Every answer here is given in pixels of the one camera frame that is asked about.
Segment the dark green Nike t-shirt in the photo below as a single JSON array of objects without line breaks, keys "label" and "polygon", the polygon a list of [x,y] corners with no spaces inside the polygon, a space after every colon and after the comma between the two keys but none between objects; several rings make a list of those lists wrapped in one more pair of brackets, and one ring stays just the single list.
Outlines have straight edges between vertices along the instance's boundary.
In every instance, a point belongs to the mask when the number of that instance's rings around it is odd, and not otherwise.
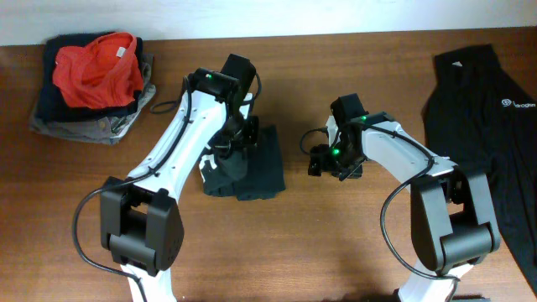
[{"label": "dark green Nike t-shirt", "polygon": [[199,170],[206,195],[240,201],[274,198],[285,190],[277,128],[261,128],[259,145],[246,155],[235,152],[227,159],[203,155]]}]

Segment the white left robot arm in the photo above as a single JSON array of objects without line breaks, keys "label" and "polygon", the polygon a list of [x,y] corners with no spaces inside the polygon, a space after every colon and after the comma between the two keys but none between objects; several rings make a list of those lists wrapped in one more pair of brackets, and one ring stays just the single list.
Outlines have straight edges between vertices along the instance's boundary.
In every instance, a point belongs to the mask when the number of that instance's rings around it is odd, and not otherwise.
[{"label": "white left robot arm", "polygon": [[249,88],[257,72],[231,54],[219,71],[199,68],[184,81],[179,108],[146,158],[126,179],[110,177],[100,195],[101,244],[128,278],[135,301],[173,301],[170,268],[185,231],[178,203],[203,159],[243,158],[257,145]]}]

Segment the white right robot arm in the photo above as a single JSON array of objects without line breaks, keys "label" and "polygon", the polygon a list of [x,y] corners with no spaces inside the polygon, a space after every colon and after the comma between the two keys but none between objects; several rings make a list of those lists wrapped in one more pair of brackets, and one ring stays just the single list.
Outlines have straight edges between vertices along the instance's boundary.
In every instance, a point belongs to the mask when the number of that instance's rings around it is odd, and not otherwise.
[{"label": "white right robot arm", "polygon": [[[394,301],[455,301],[461,277],[497,251],[501,238],[487,176],[460,166],[409,136],[386,112],[371,114],[357,94],[338,97],[321,131],[328,141],[310,150],[308,173],[340,181],[362,176],[373,161],[399,185],[382,205],[379,225],[396,260],[409,270]],[[418,257],[406,262],[389,239],[386,216],[396,195],[410,193],[411,241]]]}]

